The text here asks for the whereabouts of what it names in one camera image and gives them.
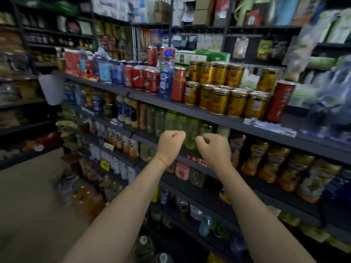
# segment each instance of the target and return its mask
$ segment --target fist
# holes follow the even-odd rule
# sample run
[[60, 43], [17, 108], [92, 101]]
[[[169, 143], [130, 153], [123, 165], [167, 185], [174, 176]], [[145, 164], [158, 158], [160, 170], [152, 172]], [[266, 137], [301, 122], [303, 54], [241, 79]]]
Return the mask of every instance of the fist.
[[227, 138], [218, 134], [206, 133], [196, 137], [196, 145], [201, 156], [214, 171], [221, 166], [231, 164], [231, 152]]
[[184, 131], [164, 131], [158, 140], [155, 158], [162, 159], [167, 166], [171, 165], [179, 154], [184, 140]]

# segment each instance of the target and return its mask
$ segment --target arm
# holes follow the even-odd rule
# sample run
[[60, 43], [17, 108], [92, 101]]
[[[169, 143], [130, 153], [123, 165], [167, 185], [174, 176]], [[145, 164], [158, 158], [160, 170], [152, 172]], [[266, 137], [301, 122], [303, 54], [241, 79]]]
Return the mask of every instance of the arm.
[[160, 178], [176, 158], [183, 131], [165, 131], [155, 157], [128, 185], [68, 252], [63, 263], [122, 263], [127, 260]]
[[255, 263], [315, 263], [285, 226], [266, 208], [230, 162], [228, 140], [217, 134], [196, 138], [206, 162], [225, 187]]

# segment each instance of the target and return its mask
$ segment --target floor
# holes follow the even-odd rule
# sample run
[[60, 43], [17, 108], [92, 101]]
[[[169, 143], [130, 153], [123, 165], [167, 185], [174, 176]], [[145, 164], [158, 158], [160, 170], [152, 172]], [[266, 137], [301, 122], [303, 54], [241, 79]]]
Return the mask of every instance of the floor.
[[59, 263], [88, 227], [50, 185], [62, 156], [60, 148], [0, 171], [1, 262]]

